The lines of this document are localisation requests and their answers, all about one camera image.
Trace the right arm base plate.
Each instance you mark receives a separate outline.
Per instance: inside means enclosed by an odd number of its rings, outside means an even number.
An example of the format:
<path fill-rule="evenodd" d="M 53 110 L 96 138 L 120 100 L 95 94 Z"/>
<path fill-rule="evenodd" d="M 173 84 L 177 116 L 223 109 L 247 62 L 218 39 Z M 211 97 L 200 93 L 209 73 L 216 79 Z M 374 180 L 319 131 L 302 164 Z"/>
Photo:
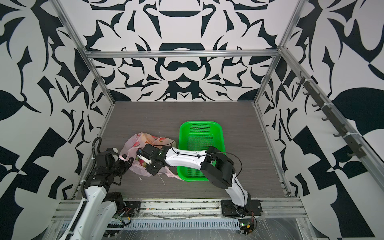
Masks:
<path fill-rule="evenodd" d="M 263 208 L 259 200 L 248 200 L 245 207 L 239 207 L 231 200 L 221 200 L 222 215 L 227 218 L 243 218 L 261 216 Z"/>

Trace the black wall hook rail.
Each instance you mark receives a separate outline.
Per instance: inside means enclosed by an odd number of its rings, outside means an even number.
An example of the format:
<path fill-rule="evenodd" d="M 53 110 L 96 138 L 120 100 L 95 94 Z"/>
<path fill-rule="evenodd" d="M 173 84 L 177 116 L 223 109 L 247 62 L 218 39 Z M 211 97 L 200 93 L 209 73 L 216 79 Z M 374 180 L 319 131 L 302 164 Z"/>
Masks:
<path fill-rule="evenodd" d="M 325 122 L 329 121 L 336 129 L 337 132 L 333 136 L 335 138 L 341 137 L 350 147 L 352 153 L 348 154 L 348 156 L 359 159 L 365 157 L 367 153 L 363 149 L 362 141 L 359 140 L 360 134 L 347 123 L 345 117 L 342 116 L 336 105 L 318 87 L 315 80 L 306 78 L 303 72 L 300 71 L 300 81 L 297 84 L 302 85 L 306 90 L 304 95 L 312 97 L 315 101 L 312 106 L 323 112 L 325 117 L 322 120 Z"/>

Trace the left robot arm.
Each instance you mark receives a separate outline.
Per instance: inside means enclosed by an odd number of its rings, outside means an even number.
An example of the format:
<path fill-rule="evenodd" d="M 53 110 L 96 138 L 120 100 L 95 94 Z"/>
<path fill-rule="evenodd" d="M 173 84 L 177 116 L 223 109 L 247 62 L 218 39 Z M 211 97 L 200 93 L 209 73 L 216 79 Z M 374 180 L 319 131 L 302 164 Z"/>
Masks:
<path fill-rule="evenodd" d="M 126 204 L 120 192 L 109 192 L 117 185 L 132 166 L 134 158 L 118 155 L 109 148 L 104 152 L 93 151 L 90 173 L 82 181 L 81 203 L 61 240 L 100 240 L 103 238 L 113 217 L 119 218 Z"/>

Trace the small circuit board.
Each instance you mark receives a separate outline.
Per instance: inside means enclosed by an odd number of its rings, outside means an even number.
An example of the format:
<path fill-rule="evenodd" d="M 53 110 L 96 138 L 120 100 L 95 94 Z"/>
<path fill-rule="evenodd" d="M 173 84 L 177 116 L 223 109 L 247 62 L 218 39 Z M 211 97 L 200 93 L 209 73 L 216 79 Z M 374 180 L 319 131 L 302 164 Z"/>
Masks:
<path fill-rule="evenodd" d="M 256 218 L 252 218 L 249 222 L 240 222 L 239 223 L 239 233 L 242 235 L 251 234 L 258 226 Z"/>

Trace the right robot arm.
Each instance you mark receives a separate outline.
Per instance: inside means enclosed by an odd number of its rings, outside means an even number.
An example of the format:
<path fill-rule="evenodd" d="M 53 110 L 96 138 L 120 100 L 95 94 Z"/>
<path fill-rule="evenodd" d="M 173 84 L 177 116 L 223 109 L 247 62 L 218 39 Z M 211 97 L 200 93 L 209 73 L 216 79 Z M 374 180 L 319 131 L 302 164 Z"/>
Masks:
<path fill-rule="evenodd" d="M 251 195 L 238 180 L 234 162 L 215 147 L 194 152 L 171 146 L 163 146 L 159 149 L 147 144 L 144 148 L 137 150 L 137 156 L 147 164 L 145 169 L 153 176 L 165 167 L 187 167 L 199 170 L 212 185 L 227 192 L 235 209 L 241 215 L 249 211 Z"/>

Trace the green plastic basket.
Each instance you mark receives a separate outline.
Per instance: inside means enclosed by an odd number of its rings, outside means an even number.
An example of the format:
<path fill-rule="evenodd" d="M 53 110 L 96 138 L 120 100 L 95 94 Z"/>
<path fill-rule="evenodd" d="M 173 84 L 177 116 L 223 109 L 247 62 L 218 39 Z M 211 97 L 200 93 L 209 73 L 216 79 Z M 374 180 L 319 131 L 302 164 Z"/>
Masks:
<path fill-rule="evenodd" d="M 179 149 L 187 151 L 205 151 L 215 147 L 226 151 L 224 133 L 220 124 L 211 121 L 188 121 L 179 129 Z M 177 167 L 179 177 L 186 182 L 206 182 L 204 174 L 196 169 Z"/>

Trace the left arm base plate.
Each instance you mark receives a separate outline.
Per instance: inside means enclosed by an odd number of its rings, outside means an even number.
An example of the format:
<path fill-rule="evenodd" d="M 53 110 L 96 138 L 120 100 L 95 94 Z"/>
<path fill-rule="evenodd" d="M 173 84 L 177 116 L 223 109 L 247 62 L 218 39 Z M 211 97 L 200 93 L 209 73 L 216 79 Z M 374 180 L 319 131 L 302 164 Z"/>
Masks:
<path fill-rule="evenodd" d="M 135 217 L 141 212 L 141 201 L 124 201 L 121 206 L 118 205 L 116 216 L 122 218 Z"/>

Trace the pink plastic bag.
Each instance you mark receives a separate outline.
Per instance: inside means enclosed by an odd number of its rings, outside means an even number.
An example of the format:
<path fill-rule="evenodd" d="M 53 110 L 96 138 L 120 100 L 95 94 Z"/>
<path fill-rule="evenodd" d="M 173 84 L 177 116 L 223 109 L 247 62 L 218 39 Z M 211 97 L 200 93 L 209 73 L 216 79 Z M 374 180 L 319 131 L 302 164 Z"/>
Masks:
<path fill-rule="evenodd" d="M 155 137 L 147 133 L 135 134 L 126 141 L 123 149 L 120 151 L 120 158 L 125 160 L 133 158 L 134 162 L 130 167 L 130 170 L 140 176 L 152 177 L 152 175 L 148 173 L 137 160 L 137 150 L 142 149 L 146 144 L 150 144 L 160 149 L 164 145 L 176 147 L 176 143 L 172 139 L 166 137 Z"/>

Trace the aluminium front rail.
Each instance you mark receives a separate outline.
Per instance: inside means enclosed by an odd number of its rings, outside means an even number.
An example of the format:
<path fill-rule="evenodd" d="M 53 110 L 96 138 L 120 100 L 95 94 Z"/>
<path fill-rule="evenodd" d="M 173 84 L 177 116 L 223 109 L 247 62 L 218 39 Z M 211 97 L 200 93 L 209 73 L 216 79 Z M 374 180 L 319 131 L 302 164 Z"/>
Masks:
<path fill-rule="evenodd" d="M 307 212 L 299 198 L 261 198 L 264 218 L 306 218 Z M 221 199 L 140 200 L 137 218 L 192 219 L 223 218 Z"/>

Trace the fruit inside bag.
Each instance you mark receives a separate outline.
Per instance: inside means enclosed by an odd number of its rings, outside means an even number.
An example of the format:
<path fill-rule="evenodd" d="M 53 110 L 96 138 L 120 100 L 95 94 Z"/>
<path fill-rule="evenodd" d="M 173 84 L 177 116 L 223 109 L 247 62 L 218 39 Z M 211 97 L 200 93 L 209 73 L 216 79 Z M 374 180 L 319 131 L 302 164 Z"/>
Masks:
<path fill-rule="evenodd" d="M 143 160 L 138 160 L 138 163 L 144 168 L 147 166 L 147 163 Z"/>

